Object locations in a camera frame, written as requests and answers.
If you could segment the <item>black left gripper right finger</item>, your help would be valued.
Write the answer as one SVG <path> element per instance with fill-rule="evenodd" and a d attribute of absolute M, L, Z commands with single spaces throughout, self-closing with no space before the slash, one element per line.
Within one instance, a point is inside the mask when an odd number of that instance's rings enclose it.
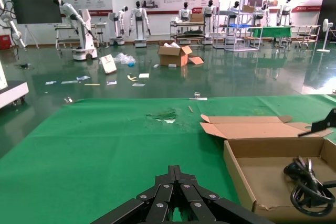
<path fill-rule="evenodd" d="M 198 223 L 265 223 L 265 218 L 220 197 L 199 185 L 194 175 L 175 166 L 175 182 L 179 185 L 182 216 Z"/>

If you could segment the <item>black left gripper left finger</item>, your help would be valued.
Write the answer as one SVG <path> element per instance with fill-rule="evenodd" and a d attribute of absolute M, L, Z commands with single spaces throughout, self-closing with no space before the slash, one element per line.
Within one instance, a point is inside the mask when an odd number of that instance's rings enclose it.
<path fill-rule="evenodd" d="M 154 186 L 99 217 L 93 223 L 164 223 L 172 221 L 175 166 L 155 177 Z"/>

